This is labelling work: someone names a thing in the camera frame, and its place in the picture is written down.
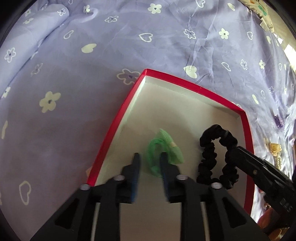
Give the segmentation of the person's right hand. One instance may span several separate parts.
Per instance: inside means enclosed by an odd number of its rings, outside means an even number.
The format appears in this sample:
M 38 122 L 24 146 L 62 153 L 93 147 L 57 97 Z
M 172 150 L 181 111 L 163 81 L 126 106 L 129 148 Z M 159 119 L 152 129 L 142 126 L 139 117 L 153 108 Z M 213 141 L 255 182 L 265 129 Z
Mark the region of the person's right hand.
M 271 207 L 260 217 L 257 224 L 270 240 L 281 240 L 288 230 L 288 227 L 280 223 L 280 216 Z

